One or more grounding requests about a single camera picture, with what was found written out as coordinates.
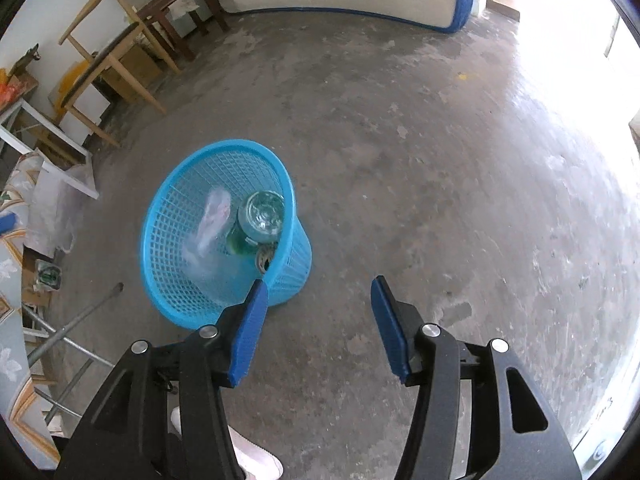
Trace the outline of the blue mesh trash basket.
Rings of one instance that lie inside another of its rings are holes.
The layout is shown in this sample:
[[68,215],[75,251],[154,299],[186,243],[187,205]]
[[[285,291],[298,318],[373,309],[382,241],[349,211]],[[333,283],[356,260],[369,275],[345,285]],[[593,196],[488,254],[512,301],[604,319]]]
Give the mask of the blue mesh trash basket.
[[[198,228],[207,195],[217,186],[230,193],[231,214],[216,244],[217,273],[205,284],[195,284],[184,274],[181,247]],[[235,255],[227,246],[239,206],[257,191],[280,194],[285,208],[278,249],[266,274],[256,268],[256,252]],[[256,280],[267,286],[270,306],[292,299],[309,278],[312,250],[283,162],[262,144],[240,139],[209,144],[187,157],[152,199],[143,223],[140,258],[142,281],[154,306],[171,323],[190,330],[216,322],[225,308],[244,299]]]

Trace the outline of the green labelled plastic bottle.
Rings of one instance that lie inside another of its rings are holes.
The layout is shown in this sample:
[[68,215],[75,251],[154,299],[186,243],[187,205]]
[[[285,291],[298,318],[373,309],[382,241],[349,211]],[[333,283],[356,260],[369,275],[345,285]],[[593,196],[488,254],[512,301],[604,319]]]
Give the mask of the green labelled plastic bottle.
[[277,243],[284,222],[284,199],[273,191],[257,191],[239,206],[227,236],[232,254],[253,255],[260,246]]

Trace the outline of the white sneaker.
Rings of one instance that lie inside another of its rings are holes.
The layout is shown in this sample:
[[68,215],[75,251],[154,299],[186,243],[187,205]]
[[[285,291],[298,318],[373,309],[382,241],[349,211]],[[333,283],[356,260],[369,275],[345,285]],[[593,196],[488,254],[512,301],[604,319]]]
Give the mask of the white sneaker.
[[219,406],[174,408],[171,423],[181,434],[188,479],[281,479],[277,456],[227,425]]

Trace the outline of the fruit pattern tablecloth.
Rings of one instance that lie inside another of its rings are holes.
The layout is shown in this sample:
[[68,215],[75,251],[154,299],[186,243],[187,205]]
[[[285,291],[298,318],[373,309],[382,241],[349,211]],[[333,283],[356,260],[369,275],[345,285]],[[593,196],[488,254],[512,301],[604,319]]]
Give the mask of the fruit pattern tablecloth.
[[43,470],[58,466],[60,453],[44,422],[32,382],[23,334],[23,250],[32,201],[42,158],[21,156],[1,185],[1,215],[14,216],[15,224],[1,235],[1,418],[34,465]]

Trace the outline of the white plastic sacks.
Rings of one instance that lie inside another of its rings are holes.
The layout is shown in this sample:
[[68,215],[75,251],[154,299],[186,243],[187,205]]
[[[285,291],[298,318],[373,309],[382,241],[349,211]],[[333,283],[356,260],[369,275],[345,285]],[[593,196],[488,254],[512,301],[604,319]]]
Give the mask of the white plastic sacks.
[[53,258],[68,254],[74,244],[82,207],[98,195],[91,164],[67,170],[41,167],[29,201],[25,245]]

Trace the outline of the white side table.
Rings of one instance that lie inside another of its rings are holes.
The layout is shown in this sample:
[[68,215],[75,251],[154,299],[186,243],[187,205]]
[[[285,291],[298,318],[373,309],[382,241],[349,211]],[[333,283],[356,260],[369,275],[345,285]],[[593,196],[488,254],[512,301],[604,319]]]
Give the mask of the white side table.
[[23,98],[1,112],[1,143],[21,155],[38,154],[42,170],[94,200],[99,198],[90,152]]

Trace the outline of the orange plastic bag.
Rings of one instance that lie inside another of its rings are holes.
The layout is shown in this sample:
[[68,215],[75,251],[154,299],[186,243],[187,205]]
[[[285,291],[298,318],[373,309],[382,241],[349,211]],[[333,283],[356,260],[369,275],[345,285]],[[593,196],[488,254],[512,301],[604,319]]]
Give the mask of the orange plastic bag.
[[10,77],[8,72],[2,68],[0,70],[0,108],[11,104],[20,94],[21,83],[14,76]]

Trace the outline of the right wooden chair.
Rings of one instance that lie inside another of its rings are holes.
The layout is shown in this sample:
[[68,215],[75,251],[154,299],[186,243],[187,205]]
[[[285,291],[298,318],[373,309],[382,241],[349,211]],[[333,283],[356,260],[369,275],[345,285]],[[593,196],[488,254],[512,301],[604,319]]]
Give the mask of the right wooden chair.
[[72,21],[72,24],[65,29],[63,35],[58,40],[58,44],[62,46],[65,41],[68,41],[74,49],[85,59],[88,63],[87,68],[76,78],[70,90],[68,90],[62,97],[61,107],[66,112],[72,114],[82,124],[87,126],[92,133],[99,136],[103,141],[120,147],[120,144],[106,133],[98,124],[93,122],[83,112],[76,107],[76,101],[85,92],[85,90],[91,86],[96,78],[99,78],[104,70],[112,68],[116,73],[122,77],[131,88],[139,96],[142,96],[146,102],[153,105],[162,114],[166,114],[167,110],[160,104],[160,101],[152,96],[152,93],[135,77],[128,68],[122,64],[122,57],[129,50],[129,48],[136,42],[136,39],[143,35],[151,44],[155,53],[166,62],[168,67],[175,73],[180,74],[181,70],[177,63],[172,59],[167,50],[160,44],[160,42],[153,36],[151,29],[146,26],[142,19],[137,16],[134,9],[126,0],[116,0],[122,10],[129,18],[129,25],[123,29],[114,39],[112,39],[106,47],[104,47],[96,55],[92,55],[75,37],[74,31],[76,28],[85,21],[86,18],[101,4],[103,0],[89,0],[82,9],[78,12]]

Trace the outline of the dark wooden stool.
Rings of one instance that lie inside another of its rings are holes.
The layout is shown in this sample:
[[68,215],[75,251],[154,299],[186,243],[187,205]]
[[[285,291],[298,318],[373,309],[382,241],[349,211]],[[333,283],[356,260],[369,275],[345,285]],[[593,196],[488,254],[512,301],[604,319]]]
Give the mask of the dark wooden stool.
[[[228,32],[229,25],[224,19],[224,10],[219,0],[203,0],[209,13],[213,15],[213,19],[217,22],[223,32]],[[160,33],[154,28],[155,24],[159,24],[165,34],[171,41],[172,47],[178,51],[186,60],[193,61],[194,53],[189,48],[186,40],[177,32],[175,26],[171,24],[169,18],[173,21],[178,20],[187,15],[196,29],[202,36],[208,34],[208,28],[205,22],[198,15],[198,0],[150,0],[145,6],[137,12],[140,20],[149,27],[154,37],[164,47],[167,46],[164,40],[160,39]]]

